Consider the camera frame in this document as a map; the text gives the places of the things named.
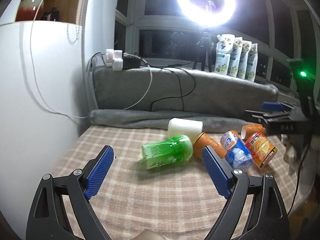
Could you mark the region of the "white plastic cup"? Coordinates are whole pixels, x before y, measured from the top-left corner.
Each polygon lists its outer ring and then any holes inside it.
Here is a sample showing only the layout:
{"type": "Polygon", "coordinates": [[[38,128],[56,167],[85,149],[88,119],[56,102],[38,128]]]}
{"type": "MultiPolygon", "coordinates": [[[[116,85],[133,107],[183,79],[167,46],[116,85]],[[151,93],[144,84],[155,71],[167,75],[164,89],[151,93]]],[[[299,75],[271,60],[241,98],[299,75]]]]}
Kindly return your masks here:
{"type": "Polygon", "coordinates": [[[187,119],[173,118],[168,123],[168,139],[180,135],[186,135],[194,144],[199,135],[203,132],[203,122],[187,119]]]}

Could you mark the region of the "small orange cup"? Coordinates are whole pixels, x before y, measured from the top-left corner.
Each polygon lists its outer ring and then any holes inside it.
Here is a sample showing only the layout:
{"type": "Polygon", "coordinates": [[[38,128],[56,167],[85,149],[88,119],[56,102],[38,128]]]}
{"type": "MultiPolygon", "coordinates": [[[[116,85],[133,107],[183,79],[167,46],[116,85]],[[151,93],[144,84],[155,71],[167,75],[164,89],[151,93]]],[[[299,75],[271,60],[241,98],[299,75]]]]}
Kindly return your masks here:
{"type": "Polygon", "coordinates": [[[242,140],[247,140],[251,135],[253,135],[256,132],[265,134],[266,129],[261,124],[244,125],[241,128],[241,138],[242,140]]]}

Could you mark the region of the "orange translucent cup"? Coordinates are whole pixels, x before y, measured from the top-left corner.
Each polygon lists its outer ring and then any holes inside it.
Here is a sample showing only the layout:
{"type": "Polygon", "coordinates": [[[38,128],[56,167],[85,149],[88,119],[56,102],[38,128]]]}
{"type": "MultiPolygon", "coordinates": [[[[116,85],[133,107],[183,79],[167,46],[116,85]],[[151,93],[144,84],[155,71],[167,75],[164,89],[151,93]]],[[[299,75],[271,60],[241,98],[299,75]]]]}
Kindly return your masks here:
{"type": "Polygon", "coordinates": [[[205,146],[210,146],[221,159],[227,154],[227,151],[218,142],[207,133],[202,132],[193,143],[193,155],[202,159],[202,150],[205,146]]]}

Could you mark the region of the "red orange snack can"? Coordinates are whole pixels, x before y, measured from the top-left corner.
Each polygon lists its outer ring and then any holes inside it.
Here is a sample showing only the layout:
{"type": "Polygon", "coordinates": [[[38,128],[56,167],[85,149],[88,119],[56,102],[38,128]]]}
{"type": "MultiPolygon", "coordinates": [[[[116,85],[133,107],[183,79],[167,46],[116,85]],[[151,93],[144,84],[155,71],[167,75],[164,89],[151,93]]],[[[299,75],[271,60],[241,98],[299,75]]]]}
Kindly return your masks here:
{"type": "Polygon", "coordinates": [[[245,143],[249,149],[255,165],[263,169],[278,152],[278,149],[261,132],[253,133],[245,143]]]}

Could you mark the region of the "white refill pouch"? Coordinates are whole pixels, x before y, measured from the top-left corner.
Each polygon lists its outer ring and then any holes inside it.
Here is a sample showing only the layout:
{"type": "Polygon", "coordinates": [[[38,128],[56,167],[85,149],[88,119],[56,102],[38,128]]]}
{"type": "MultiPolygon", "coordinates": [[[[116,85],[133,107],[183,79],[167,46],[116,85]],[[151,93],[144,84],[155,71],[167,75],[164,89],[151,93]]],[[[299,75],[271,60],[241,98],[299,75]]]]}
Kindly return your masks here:
{"type": "Polygon", "coordinates": [[[248,54],[251,49],[252,42],[251,41],[242,41],[242,51],[240,55],[240,61],[239,61],[239,66],[238,66],[238,73],[237,76],[240,79],[245,78],[246,74],[246,68],[247,68],[247,59],[248,59],[248,54]]]}
{"type": "Polygon", "coordinates": [[[258,44],[253,43],[248,54],[245,79],[254,82],[258,63],[258,44]]]}
{"type": "Polygon", "coordinates": [[[240,56],[242,52],[243,39],[242,37],[236,37],[233,42],[231,51],[231,57],[228,66],[227,74],[232,77],[236,77],[239,68],[240,56]]]}
{"type": "Polygon", "coordinates": [[[216,47],[216,61],[214,71],[217,74],[226,75],[231,58],[235,35],[217,35],[218,43],[216,47]]]}

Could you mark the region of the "blue orange snack can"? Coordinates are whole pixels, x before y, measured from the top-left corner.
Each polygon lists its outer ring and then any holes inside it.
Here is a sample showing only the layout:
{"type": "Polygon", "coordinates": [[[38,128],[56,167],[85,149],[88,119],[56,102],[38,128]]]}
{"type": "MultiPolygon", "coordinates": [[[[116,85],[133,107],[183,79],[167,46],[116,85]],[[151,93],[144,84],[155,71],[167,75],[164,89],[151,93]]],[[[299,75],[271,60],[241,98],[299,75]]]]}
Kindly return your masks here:
{"type": "Polygon", "coordinates": [[[236,131],[226,132],[220,139],[222,147],[227,151],[226,161],[233,169],[247,172],[253,165],[253,158],[236,131]]]}

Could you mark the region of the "pink plaid sofa cover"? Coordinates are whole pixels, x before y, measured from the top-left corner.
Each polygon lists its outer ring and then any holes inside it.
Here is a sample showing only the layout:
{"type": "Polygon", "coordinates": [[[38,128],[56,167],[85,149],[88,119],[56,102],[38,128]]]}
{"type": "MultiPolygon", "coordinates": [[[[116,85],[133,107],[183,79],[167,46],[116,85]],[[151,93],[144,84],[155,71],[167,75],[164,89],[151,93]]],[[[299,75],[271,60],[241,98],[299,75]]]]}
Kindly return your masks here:
{"type": "Polygon", "coordinates": [[[67,176],[83,168],[110,145],[114,161],[98,194],[90,200],[108,235],[133,239],[150,229],[167,239],[204,239],[225,198],[197,158],[145,168],[142,146],[166,137],[161,129],[91,126],[57,162],[52,175],[67,176]]]}

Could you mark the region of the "black light tripod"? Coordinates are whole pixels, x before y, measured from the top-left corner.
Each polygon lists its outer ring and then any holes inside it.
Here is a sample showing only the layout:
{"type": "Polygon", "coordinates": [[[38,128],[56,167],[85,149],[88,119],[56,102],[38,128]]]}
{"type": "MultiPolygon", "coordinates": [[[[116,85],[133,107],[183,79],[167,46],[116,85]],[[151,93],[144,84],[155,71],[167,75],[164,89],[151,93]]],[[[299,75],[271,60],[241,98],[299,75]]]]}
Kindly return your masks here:
{"type": "Polygon", "coordinates": [[[208,67],[208,71],[212,72],[212,39],[208,28],[203,29],[201,39],[196,44],[196,57],[193,62],[193,70],[197,68],[197,64],[201,63],[201,71],[208,67]]]}

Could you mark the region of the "green plastic bottle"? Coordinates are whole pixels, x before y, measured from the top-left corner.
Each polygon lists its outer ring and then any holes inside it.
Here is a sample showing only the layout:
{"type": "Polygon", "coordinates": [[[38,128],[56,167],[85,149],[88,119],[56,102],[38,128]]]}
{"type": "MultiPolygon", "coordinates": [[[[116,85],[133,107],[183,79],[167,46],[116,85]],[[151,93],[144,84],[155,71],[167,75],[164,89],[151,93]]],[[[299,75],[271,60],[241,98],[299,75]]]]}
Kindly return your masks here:
{"type": "Polygon", "coordinates": [[[192,155],[193,144],[187,135],[142,146],[143,161],[147,170],[188,161],[192,155]]]}

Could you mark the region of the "grey sofa backrest blanket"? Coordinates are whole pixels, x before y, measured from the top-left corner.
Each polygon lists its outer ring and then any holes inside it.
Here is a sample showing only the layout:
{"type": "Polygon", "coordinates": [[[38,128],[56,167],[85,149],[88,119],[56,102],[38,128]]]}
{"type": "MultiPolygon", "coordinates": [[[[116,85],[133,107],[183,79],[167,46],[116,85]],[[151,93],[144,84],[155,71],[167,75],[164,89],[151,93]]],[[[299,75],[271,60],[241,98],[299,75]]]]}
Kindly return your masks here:
{"type": "Polygon", "coordinates": [[[278,100],[274,85],[199,70],[137,68],[93,73],[94,125],[166,129],[172,118],[203,122],[206,132],[239,131],[245,110],[278,100]]]}

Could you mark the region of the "white cabinet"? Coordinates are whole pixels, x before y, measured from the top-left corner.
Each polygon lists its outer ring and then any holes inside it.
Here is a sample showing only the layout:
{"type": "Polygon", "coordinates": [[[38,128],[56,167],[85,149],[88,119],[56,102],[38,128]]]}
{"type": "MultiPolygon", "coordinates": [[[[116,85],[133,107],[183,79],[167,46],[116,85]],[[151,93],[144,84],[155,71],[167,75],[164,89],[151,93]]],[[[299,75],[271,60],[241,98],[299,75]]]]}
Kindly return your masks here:
{"type": "Polygon", "coordinates": [[[1,26],[1,212],[24,238],[41,177],[86,128],[80,26],[1,26]]]}

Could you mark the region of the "black power adapter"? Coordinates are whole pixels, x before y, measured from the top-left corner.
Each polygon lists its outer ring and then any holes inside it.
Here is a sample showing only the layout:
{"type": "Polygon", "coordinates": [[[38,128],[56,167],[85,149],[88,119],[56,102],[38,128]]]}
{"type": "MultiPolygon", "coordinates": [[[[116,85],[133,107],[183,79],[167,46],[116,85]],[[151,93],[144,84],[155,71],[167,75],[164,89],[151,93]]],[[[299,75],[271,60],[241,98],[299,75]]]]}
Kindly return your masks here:
{"type": "Polygon", "coordinates": [[[141,65],[141,59],[136,55],[123,57],[124,70],[140,68],[140,65],[141,65]]]}

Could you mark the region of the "white power strip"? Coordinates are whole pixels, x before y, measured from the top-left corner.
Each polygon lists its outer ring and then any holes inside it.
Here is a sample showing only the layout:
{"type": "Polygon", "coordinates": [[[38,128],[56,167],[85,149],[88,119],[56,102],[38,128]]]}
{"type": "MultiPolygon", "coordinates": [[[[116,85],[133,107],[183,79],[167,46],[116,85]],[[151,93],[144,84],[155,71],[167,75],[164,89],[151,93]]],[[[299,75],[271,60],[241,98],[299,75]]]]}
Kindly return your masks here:
{"type": "Polygon", "coordinates": [[[106,49],[106,53],[103,55],[104,63],[106,66],[112,68],[113,71],[123,70],[123,51],[106,49]]]}

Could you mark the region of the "red white vase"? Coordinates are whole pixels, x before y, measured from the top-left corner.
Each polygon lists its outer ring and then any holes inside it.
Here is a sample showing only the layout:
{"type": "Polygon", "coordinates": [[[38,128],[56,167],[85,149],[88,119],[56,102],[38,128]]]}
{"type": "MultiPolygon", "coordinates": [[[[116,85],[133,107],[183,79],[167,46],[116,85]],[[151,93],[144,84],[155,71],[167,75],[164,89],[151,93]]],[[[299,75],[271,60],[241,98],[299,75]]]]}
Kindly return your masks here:
{"type": "Polygon", "coordinates": [[[36,12],[41,11],[44,2],[42,0],[21,0],[17,9],[15,21],[32,21],[36,12]]]}

